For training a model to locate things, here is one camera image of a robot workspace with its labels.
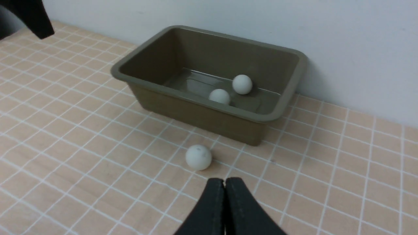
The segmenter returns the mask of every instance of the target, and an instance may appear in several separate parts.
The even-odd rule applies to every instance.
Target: tiled floor
[[[109,75],[134,45],[54,26],[0,42],[1,235],[169,235],[227,176],[289,235],[417,234],[417,129],[295,96],[245,146],[142,109]],[[216,159],[202,172],[196,143]]]

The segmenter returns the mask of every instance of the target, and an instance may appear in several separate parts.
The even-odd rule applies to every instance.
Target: ping pong ball
[[[232,81],[232,88],[236,93],[246,95],[252,89],[252,81],[247,75],[238,75]]]
[[[209,100],[213,100],[218,103],[229,105],[231,98],[226,90],[215,89],[209,95]]]
[[[212,162],[212,154],[205,146],[196,144],[190,146],[187,150],[186,162],[193,170],[201,171],[210,166],[210,163]]]

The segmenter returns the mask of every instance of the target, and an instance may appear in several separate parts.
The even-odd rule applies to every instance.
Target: black object
[[[241,178],[211,178],[174,235],[286,235],[261,208]]]
[[[42,0],[0,0],[0,5],[16,15],[39,39],[55,33]]]

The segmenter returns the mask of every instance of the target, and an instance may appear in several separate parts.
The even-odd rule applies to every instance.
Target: white wall
[[[133,43],[187,25],[294,48],[304,95],[418,126],[417,0],[43,0],[52,19]]]

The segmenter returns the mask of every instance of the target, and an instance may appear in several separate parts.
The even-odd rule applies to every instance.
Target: plastic bin
[[[293,49],[172,26],[118,61],[111,73],[128,83],[143,108],[256,146],[287,107],[306,63]],[[239,74],[253,81],[248,95],[232,89]],[[230,105],[208,100],[218,88],[229,92]]]

